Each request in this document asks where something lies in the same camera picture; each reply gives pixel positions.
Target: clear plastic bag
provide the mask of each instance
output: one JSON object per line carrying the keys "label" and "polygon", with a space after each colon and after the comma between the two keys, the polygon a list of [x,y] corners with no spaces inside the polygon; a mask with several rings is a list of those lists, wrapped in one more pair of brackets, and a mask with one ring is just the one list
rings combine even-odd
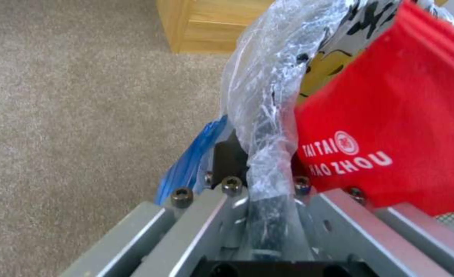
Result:
{"label": "clear plastic bag", "polygon": [[349,0],[278,0],[237,42],[222,75],[222,112],[248,153],[248,232],[253,259],[280,259],[300,223],[290,160],[294,106],[306,63],[350,11]]}

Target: carpet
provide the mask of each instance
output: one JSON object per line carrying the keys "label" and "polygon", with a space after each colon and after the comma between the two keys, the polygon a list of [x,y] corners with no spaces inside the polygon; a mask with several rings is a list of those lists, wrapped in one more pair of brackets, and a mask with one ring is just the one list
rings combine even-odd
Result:
{"label": "carpet", "polygon": [[154,0],[0,0],[0,276],[53,276],[217,117],[224,55],[169,52]]}

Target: bolt head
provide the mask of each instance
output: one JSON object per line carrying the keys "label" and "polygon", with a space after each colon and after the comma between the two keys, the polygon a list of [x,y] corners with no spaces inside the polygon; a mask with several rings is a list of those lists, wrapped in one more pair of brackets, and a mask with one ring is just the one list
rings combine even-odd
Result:
{"label": "bolt head", "polygon": [[212,179],[213,179],[213,172],[211,172],[211,171],[205,172],[205,184],[207,186],[212,185]]}
{"label": "bolt head", "polygon": [[306,176],[294,177],[294,190],[295,195],[308,195],[311,192],[311,184],[309,182],[309,178]]}
{"label": "bolt head", "polygon": [[242,192],[242,181],[238,177],[229,176],[222,180],[222,191],[229,196],[238,196]]}
{"label": "bolt head", "polygon": [[357,187],[350,187],[347,189],[347,193],[361,205],[366,205],[366,195],[361,189]]}
{"label": "bolt head", "polygon": [[188,187],[177,188],[170,195],[170,200],[174,207],[185,209],[193,202],[193,191]]}

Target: red bag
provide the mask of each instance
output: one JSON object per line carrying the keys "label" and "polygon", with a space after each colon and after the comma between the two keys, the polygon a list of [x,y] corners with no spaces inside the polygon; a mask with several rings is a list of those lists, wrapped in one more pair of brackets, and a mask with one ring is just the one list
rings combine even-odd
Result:
{"label": "red bag", "polygon": [[396,22],[295,111],[318,191],[360,188],[375,207],[454,211],[454,27],[405,2]]}

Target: wooden furniture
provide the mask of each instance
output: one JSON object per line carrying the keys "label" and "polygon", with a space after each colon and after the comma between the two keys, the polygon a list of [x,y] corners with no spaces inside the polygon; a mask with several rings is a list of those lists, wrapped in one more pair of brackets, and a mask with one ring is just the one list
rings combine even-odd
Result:
{"label": "wooden furniture", "polygon": [[172,52],[232,52],[273,0],[157,0]]}

